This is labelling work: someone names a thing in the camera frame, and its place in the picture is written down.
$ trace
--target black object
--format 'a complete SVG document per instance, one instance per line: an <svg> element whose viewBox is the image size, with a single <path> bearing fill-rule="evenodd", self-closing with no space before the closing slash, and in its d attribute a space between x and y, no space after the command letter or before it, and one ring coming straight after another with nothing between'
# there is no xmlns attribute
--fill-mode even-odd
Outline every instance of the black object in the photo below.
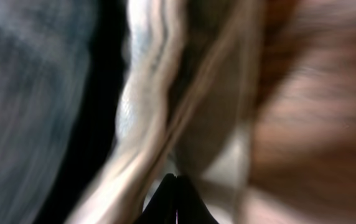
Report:
<svg viewBox="0 0 356 224"><path fill-rule="evenodd" d="M218 224L186 176L167 174L134 224Z"/></svg>

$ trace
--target denim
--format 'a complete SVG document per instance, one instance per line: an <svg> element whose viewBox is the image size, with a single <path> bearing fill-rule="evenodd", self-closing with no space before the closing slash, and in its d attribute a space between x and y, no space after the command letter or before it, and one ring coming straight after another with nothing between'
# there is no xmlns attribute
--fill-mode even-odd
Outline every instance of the denim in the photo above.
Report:
<svg viewBox="0 0 356 224"><path fill-rule="evenodd" d="M83 94L91 0L0 0L0 224L32 223Z"/></svg>

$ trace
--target cloth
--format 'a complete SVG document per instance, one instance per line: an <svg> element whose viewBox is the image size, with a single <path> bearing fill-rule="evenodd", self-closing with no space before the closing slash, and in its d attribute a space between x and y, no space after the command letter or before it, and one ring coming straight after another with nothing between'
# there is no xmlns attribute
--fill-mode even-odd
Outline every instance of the cloth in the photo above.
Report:
<svg viewBox="0 0 356 224"><path fill-rule="evenodd" d="M0 224L33 223L65 154L95 5L0 0Z"/></svg>
<svg viewBox="0 0 356 224"><path fill-rule="evenodd" d="M189 176L219 223L239 222L261 6L255 0L127 2L129 70L117 145L67 223L134 222L164 166Z"/></svg>

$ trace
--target blue fabric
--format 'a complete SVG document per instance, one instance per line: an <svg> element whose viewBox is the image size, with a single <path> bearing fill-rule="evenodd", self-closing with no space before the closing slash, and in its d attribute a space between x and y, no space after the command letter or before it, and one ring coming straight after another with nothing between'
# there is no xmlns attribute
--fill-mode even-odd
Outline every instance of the blue fabric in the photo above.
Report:
<svg viewBox="0 0 356 224"><path fill-rule="evenodd" d="M77 118L91 0L0 0L0 224L32 223Z"/></svg>

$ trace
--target brown surface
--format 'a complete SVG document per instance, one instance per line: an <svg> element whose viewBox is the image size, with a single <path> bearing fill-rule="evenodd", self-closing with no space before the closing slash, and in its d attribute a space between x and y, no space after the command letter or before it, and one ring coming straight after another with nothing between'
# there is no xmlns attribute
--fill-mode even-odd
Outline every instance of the brown surface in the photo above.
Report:
<svg viewBox="0 0 356 224"><path fill-rule="evenodd" d="M356 1L267 5L248 223L356 223Z"/></svg>

